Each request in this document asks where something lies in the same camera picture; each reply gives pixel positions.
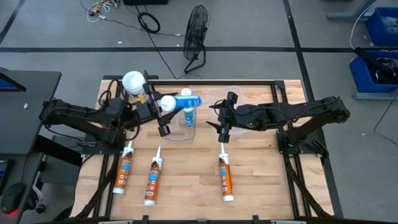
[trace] fan stand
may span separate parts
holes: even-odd
[[[185,74],[188,74],[188,72],[191,72],[191,71],[193,71],[193,70],[195,70],[195,69],[197,69],[197,68],[200,68],[200,67],[202,67],[202,66],[204,66],[204,65],[206,64],[206,47],[205,47],[203,44],[201,45],[201,47],[202,47],[202,49],[203,49],[203,63],[202,63],[201,65],[196,66],[195,68],[188,69],[189,66],[191,66],[191,64],[192,64],[193,61],[199,59],[198,57],[193,58],[193,59],[191,60],[191,62],[185,67],[185,69],[184,69]]]

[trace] blue storage box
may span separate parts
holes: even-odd
[[[387,31],[382,21],[383,16],[398,18],[398,8],[377,7],[373,15],[366,21],[366,27],[376,46],[397,46],[398,34],[391,34]]]
[[[374,58],[385,57],[398,60],[398,52],[367,50],[366,53]],[[349,64],[349,68],[353,74],[358,93],[386,93],[398,88],[398,84],[374,83],[366,62],[360,57],[356,57]]]

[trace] fan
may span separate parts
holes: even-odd
[[[206,48],[203,45],[205,41],[206,31],[208,27],[207,9],[200,6],[195,6],[192,10],[188,21],[187,32],[185,33],[184,41],[184,57],[190,61],[184,69],[185,73],[191,72],[194,69],[200,68],[206,63]],[[198,60],[200,51],[203,49],[203,63],[195,68],[188,69],[195,60]]]

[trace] computer monitor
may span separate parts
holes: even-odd
[[[5,72],[0,70],[0,91],[26,91],[24,86],[6,76]]]

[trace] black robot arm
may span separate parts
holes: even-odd
[[[238,96],[235,93],[228,92],[227,99],[210,106],[210,108],[220,109],[218,116],[220,125],[207,121],[216,128],[219,142],[229,142],[229,130],[232,127],[266,131],[283,127],[289,122],[296,122],[299,118],[312,116],[311,120],[300,127],[286,131],[289,142],[294,145],[325,124],[342,123],[349,118],[349,111],[343,102],[334,96],[296,105],[264,103],[242,105],[235,109],[237,100]]]
[[[162,115],[157,100],[160,100],[164,94],[155,91],[150,83],[144,84],[144,89],[149,96],[147,103],[130,104],[122,98],[112,98],[102,102],[98,110],[71,105],[58,99],[46,101],[40,120],[46,128],[55,124],[64,124],[92,135],[98,142],[107,146],[124,145],[125,130],[133,131],[137,128],[138,131],[141,124],[155,119],[159,124],[160,135],[163,137],[170,134],[167,124],[181,109]]]

